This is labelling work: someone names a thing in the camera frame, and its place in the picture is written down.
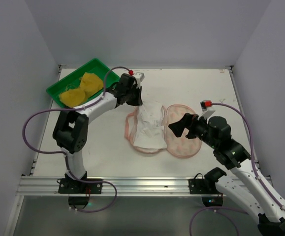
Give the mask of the carrot print laundry bag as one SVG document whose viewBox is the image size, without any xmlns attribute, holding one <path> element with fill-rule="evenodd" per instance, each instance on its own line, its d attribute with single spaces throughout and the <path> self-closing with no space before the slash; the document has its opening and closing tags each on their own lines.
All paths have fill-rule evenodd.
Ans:
<svg viewBox="0 0 285 236">
<path fill-rule="evenodd" d="M 144 154 L 156 154 L 162 150 L 169 152 L 172 156 L 180 159 L 187 159 L 195 156 L 201 149 L 202 142 L 199 139 L 188 140 L 186 138 L 186 131 L 183 132 L 182 137 L 177 138 L 173 132 L 168 128 L 170 123 L 179 121 L 185 113 L 194 113 L 194 110 L 188 106 L 181 104 L 174 104 L 165 108 L 164 119 L 164 139 L 167 144 L 166 149 L 143 149 L 133 146 L 133 138 L 137 128 L 137 111 L 138 107 L 127 115 L 125 121 L 124 137 L 129 141 L 136 151 Z"/>
</svg>

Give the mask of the yellow bra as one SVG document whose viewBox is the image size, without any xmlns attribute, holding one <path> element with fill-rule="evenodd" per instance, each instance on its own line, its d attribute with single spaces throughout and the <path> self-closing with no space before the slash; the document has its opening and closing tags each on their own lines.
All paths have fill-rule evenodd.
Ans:
<svg viewBox="0 0 285 236">
<path fill-rule="evenodd" d="M 59 100 L 69 108 L 80 106 L 103 89 L 103 85 L 103 80 L 99 76 L 94 73 L 85 72 L 80 79 L 80 85 L 75 88 L 66 89 L 66 91 L 59 95 Z"/>
</svg>

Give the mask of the white bra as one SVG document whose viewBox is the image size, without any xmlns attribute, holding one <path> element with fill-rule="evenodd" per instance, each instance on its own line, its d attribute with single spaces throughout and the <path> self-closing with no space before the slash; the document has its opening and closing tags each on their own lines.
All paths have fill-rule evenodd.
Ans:
<svg viewBox="0 0 285 236">
<path fill-rule="evenodd" d="M 153 150 L 166 149 L 164 119 L 165 108 L 159 102 L 148 101 L 139 106 L 133 146 Z"/>
</svg>

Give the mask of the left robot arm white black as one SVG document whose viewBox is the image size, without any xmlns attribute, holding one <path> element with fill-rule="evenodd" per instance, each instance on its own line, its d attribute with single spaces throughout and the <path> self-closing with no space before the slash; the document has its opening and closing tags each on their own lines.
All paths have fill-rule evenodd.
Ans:
<svg viewBox="0 0 285 236">
<path fill-rule="evenodd" d="M 88 126 L 102 114 L 120 105 L 143 105 L 141 98 L 141 82 L 144 74 L 122 74 L 120 80 L 109 87 L 93 103 L 72 111 L 61 111 L 53 131 L 53 139 L 64 154 L 67 177 L 88 183 L 87 172 L 83 164 L 82 149 L 87 142 Z"/>
</svg>

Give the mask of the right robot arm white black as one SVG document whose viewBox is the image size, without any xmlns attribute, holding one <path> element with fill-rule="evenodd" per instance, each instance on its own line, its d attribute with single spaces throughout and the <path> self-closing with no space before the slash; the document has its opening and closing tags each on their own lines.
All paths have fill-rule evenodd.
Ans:
<svg viewBox="0 0 285 236">
<path fill-rule="evenodd" d="M 213 149 L 216 159 L 244 184 L 237 186 L 220 168 L 214 168 L 205 179 L 240 206 L 257 224 L 263 236 L 285 236 L 285 200 L 275 191 L 258 169 L 253 169 L 247 150 L 231 136 L 226 119 L 214 116 L 205 119 L 186 113 L 169 124 L 176 137 L 188 130 L 186 138 L 198 138 Z"/>
</svg>

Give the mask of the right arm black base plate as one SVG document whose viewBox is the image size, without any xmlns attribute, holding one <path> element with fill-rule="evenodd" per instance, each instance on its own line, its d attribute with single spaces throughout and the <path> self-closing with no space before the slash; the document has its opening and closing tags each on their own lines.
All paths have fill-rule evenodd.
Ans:
<svg viewBox="0 0 285 236">
<path fill-rule="evenodd" d="M 223 194 L 202 173 L 198 173 L 194 178 L 188 179 L 188 184 L 190 194 L 200 195 L 205 207 L 223 206 Z"/>
</svg>

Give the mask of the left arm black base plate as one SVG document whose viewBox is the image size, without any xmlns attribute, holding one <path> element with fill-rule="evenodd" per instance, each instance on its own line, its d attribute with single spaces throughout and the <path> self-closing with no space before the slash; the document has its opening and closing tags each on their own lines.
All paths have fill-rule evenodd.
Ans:
<svg viewBox="0 0 285 236">
<path fill-rule="evenodd" d="M 91 194 L 101 194 L 101 183 L 82 183 L 69 177 L 60 178 L 58 193 L 68 194 L 68 205 L 72 208 L 84 209 L 90 200 Z"/>
</svg>

